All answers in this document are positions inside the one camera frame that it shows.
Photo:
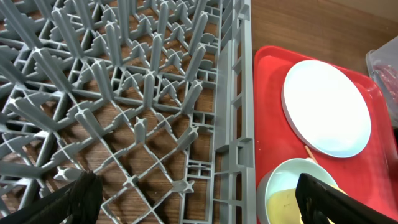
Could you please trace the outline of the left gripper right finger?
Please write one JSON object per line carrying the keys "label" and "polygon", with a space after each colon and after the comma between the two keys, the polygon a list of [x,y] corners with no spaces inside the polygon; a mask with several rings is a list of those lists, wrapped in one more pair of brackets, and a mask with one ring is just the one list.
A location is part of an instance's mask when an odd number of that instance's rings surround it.
{"label": "left gripper right finger", "polygon": [[295,197],[304,224],[397,224],[307,173],[300,174]]}

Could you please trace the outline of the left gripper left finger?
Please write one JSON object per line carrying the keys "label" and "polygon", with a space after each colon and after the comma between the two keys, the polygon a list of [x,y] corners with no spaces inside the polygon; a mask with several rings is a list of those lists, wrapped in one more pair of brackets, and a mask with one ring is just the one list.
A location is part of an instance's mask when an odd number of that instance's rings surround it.
{"label": "left gripper left finger", "polygon": [[79,178],[22,210],[1,219],[4,224],[96,223],[103,203],[103,182],[93,172]]}

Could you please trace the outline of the red snack wrapper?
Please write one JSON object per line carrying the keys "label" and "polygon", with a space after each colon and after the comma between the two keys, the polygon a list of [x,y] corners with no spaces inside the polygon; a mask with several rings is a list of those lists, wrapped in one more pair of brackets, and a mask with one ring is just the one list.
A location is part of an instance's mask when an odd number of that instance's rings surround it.
{"label": "red snack wrapper", "polygon": [[397,104],[397,70],[392,65],[374,65],[376,73],[387,88],[392,100]]}

